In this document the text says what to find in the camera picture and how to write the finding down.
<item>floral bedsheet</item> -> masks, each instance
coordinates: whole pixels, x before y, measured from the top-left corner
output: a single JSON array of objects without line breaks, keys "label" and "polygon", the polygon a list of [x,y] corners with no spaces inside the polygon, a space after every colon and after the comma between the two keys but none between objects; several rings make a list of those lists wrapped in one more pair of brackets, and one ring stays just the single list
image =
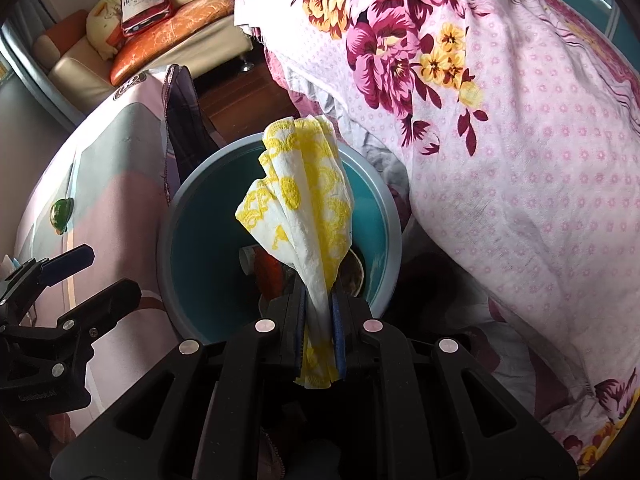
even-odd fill
[{"label": "floral bedsheet", "polygon": [[559,0],[236,0],[235,20],[405,165],[421,227],[567,387],[542,422],[587,471],[640,394],[638,74]]}]

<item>wooden floor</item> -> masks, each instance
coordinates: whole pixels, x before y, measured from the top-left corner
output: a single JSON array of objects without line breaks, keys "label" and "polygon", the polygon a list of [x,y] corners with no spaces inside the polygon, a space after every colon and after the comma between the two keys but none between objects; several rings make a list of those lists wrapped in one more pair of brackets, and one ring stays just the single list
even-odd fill
[{"label": "wooden floor", "polygon": [[271,78],[259,46],[251,60],[255,67],[249,72],[240,72],[241,61],[234,59],[195,82],[200,107],[226,142],[261,132],[283,117],[298,117],[287,91]]}]

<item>sofa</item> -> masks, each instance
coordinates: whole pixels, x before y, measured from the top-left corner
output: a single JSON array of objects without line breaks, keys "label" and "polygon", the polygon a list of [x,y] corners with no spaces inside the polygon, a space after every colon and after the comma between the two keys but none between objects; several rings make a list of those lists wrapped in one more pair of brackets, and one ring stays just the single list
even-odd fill
[{"label": "sofa", "polygon": [[100,2],[78,10],[47,30],[32,54],[47,77],[73,106],[91,113],[135,73],[168,64],[187,66],[196,78],[252,49],[250,38],[234,26],[234,0],[178,0],[174,15],[130,38],[113,59],[105,59],[86,24],[103,17]]}]

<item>teal bucket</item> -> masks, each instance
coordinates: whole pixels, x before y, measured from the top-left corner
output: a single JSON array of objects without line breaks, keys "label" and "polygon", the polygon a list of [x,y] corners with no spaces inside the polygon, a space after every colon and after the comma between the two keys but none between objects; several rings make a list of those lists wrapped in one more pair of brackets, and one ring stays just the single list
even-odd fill
[{"label": "teal bucket", "polygon": [[[260,317],[255,278],[245,276],[238,249],[255,244],[235,212],[249,186],[264,177],[262,134],[225,146],[180,186],[158,240],[158,282],[169,318],[184,338],[204,344],[228,339]],[[401,259],[398,211],[375,168],[339,145],[353,189],[353,243],[364,260],[363,297],[373,316],[385,311]]]}]

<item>green candy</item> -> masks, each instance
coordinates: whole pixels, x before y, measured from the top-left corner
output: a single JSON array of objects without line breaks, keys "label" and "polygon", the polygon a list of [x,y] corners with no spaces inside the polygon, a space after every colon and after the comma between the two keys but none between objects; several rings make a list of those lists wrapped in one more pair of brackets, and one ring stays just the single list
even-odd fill
[{"label": "green candy", "polygon": [[66,232],[66,225],[69,223],[69,220],[71,220],[73,210],[73,198],[61,198],[53,203],[51,211],[49,212],[49,221],[57,234],[61,235]]}]

